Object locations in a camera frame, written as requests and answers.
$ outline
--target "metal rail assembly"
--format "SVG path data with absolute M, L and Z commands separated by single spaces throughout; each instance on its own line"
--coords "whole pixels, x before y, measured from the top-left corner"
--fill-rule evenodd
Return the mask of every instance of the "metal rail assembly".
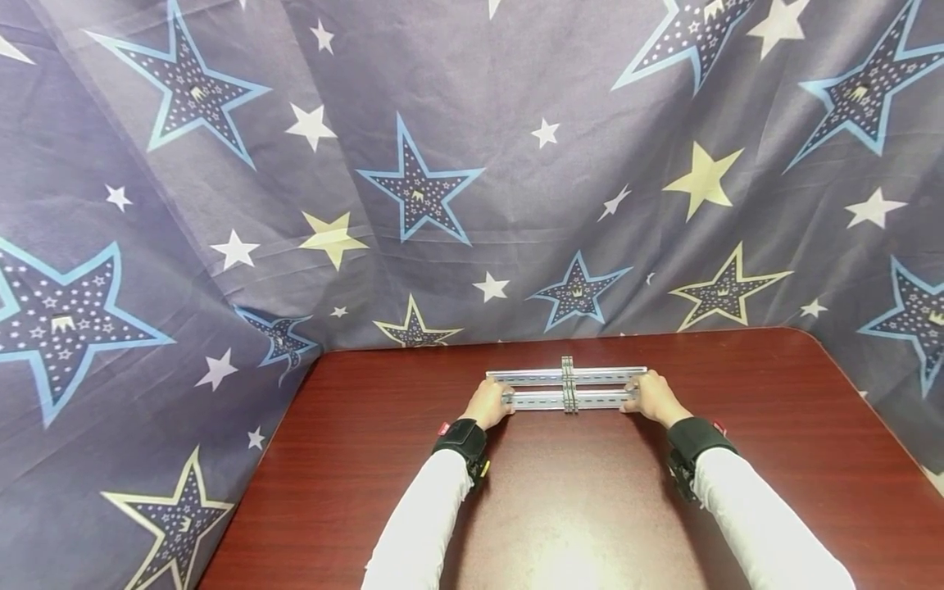
M 487 371 L 485 377 L 506 383 L 514 393 L 506 397 L 517 410 L 580 410 L 619 408 L 635 390 L 626 390 L 633 375 L 648 371 L 644 366 L 574 368 L 571 356 L 561 357 L 559 369 Z

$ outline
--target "wooden table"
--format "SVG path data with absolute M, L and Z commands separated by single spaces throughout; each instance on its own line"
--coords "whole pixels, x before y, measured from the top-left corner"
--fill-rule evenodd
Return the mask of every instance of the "wooden table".
M 944 501 L 822 347 L 793 329 L 331 353 L 249 485 L 204 590 L 359 588 L 383 526 L 486 369 L 647 365 L 716 419 L 859 590 L 940 589 Z M 712 517 L 666 483 L 665 434 L 617 411 L 490 431 L 442 588 L 747 588 Z

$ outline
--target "white long-sleeve shirt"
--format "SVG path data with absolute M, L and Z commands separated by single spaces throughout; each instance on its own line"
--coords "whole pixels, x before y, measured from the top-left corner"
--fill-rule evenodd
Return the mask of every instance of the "white long-sleeve shirt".
M 437 590 L 456 514 L 471 487 L 461 455 L 434 453 L 387 521 L 361 590 Z M 753 590 L 854 590 L 846 568 L 735 453 L 720 447 L 701 453 L 693 487 Z

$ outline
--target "star-patterned fabric backdrop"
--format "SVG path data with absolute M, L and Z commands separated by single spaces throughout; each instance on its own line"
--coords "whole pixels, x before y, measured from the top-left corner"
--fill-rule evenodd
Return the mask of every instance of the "star-patterned fabric backdrop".
M 193 588 L 328 350 L 790 326 L 944 472 L 941 31 L 0 0 L 0 586 Z

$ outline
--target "large blue-outlined star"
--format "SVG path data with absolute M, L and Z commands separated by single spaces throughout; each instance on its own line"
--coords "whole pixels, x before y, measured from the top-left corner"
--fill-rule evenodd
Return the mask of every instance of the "large blue-outlined star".
M 574 255 L 561 282 L 554 283 L 538 291 L 528 299 L 545 299 L 554 305 L 550 309 L 544 332 L 561 324 L 565 320 L 582 315 L 592 317 L 601 324 L 606 323 L 603 311 L 599 308 L 599 296 L 623 275 L 632 270 L 631 266 L 621 268 L 609 275 L 591 277 L 580 250 Z
M 0 238 L 0 362 L 27 361 L 49 428 L 95 353 L 174 342 L 118 307 L 121 250 L 112 243 L 61 273 Z
M 663 0 L 668 14 L 611 91 L 689 61 L 698 93 L 718 55 L 754 0 Z
M 86 33 L 163 93 L 147 151 L 204 127 L 256 169 L 229 112 L 272 89 L 207 67 L 177 0 L 167 0 L 169 52 L 91 31 Z
M 944 282 L 924 282 L 893 256 L 891 284 L 895 307 L 858 332 L 911 343 L 921 361 L 921 395 L 927 397 L 944 363 Z
M 155 536 L 154 545 L 125 590 L 146 588 L 168 570 L 176 590 L 190 588 L 200 542 L 232 510 L 233 504 L 207 499 L 199 451 L 200 447 L 194 449 L 184 464 L 170 497 L 101 493 Z
M 801 82 L 826 114 L 786 170 L 843 129 L 882 156 L 892 98 L 944 63 L 944 43 L 904 48 L 920 6 L 921 0 L 906 3 L 861 65 L 840 77 Z
M 269 339 L 269 350 L 265 353 L 262 362 L 259 363 L 260 367 L 275 362 L 288 361 L 288 366 L 285 367 L 278 378 L 279 386 L 286 375 L 301 365 L 301 355 L 319 347 L 318 343 L 295 333 L 295 326 L 312 319 L 310 315 L 305 317 L 279 317 L 270 321 L 246 308 L 236 307 L 234 309 L 250 326 L 262 332 Z
M 397 170 L 358 170 L 357 173 L 399 205 L 400 242 L 406 242 L 418 229 L 430 223 L 463 244 L 472 245 L 449 201 L 471 184 L 484 168 L 431 172 L 416 149 L 400 113 L 396 114 L 396 141 Z

